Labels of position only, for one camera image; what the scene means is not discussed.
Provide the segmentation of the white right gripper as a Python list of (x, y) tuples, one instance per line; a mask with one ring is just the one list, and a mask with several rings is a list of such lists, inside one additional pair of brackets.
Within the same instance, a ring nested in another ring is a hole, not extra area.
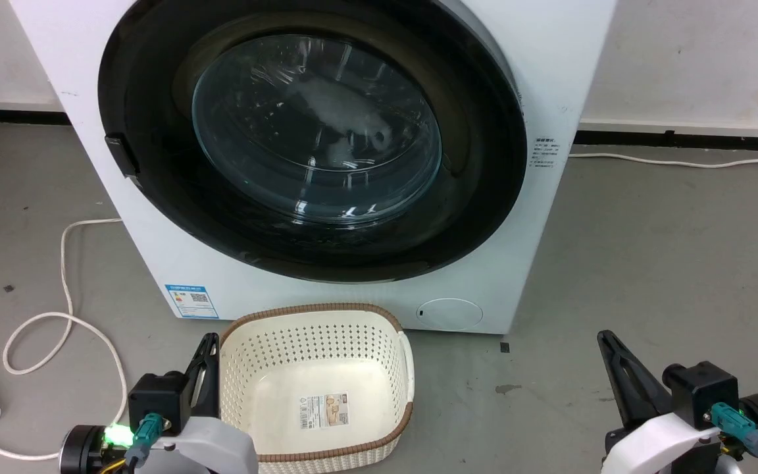
[(724, 452), (712, 412), (703, 414), (704, 429), (671, 412), (671, 395), (613, 331), (599, 331), (599, 351), (619, 409), (622, 426), (601, 463), (602, 473), (741, 473)]

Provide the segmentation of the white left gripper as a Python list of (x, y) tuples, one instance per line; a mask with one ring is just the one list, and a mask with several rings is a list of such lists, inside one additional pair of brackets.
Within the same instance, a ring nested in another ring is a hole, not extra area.
[(191, 416), (177, 436), (163, 436), (136, 473), (259, 473), (249, 434), (220, 417), (220, 340), (202, 336), (186, 370)]

